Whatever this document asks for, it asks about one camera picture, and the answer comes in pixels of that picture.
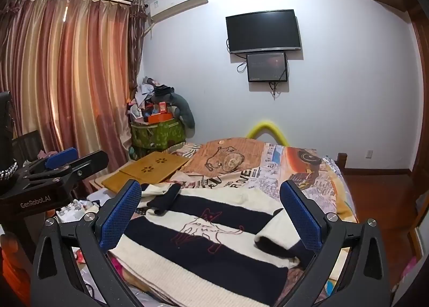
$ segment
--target air conditioner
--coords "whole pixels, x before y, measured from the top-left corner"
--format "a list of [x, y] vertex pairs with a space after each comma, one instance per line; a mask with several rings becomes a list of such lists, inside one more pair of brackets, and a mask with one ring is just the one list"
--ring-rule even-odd
[[170, 16], [208, 2], [209, 0], [156, 0], [151, 3], [151, 18], [157, 23]]

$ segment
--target cat drawing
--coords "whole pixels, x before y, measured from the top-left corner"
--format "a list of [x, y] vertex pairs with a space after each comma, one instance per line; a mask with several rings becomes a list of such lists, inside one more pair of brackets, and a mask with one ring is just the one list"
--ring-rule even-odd
[[179, 246], [199, 238], [206, 238], [213, 242], [213, 244], [207, 249], [208, 252], [215, 254], [222, 246], [222, 242], [220, 242], [218, 238], [219, 234], [241, 234], [244, 231], [243, 226], [240, 226], [240, 229], [237, 231], [230, 232], [220, 229], [214, 225], [211, 221], [214, 221], [221, 214], [221, 211], [218, 213], [211, 213], [210, 209], [205, 209], [201, 217], [196, 217], [193, 221], [184, 225], [179, 233], [171, 239], [171, 241]]

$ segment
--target curtain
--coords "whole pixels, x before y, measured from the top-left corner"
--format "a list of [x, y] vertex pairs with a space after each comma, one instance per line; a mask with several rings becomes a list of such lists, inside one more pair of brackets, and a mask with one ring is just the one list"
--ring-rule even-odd
[[81, 157], [102, 149], [106, 172], [126, 163], [129, 12], [100, 0], [23, 0], [0, 58], [19, 134], [39, 130], [46, 150], [76, 147]]
[[134, 98], [137, 88], [137, 74], [140, 71], [142, 61], [143, 38], [147, 14], [143, 1], [134, 0], [130, 7], [130, 23], [128, 25], [128, 85], [130, 97]]
[[[9, 61], [0, 62], [0, 91], [3, 91], [3, 88], [8, 88], [8, 84], [13, 81], [10, 56], [14, 44], [9, 41], [14, 36], [12, 33], [14, 20], [19, 16], [21, 4], [22, 0], [4, 0], [3, 8], [0, 10], [0, 59], [9, 59]], [[19, 120], [16, 110], [12, 111], [12, 116], [15, 122]], [[21, 135], [19, 124], [14, 125], [14, 130], [14, 135]]]

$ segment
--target orange box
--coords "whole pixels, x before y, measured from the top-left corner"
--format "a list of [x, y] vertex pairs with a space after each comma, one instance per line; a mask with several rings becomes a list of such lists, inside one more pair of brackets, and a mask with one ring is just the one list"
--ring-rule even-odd
[[149, 116], [147, 121], [150, 124], [154, 124], [169, 121], [170, 119], [173, 119], [173, 115], [171, 113], [156, 113], [154, 115]]

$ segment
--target wall-mounted monitor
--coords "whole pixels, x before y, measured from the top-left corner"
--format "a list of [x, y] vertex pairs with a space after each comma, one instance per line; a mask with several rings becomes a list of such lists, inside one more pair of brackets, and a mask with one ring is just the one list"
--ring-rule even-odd
[[230, 53], [301, 49], [293, 10], [273, 10], [228, 16]]
[[287, 82], [287, 61], [283, 51], [247, 54], [249, 82]]

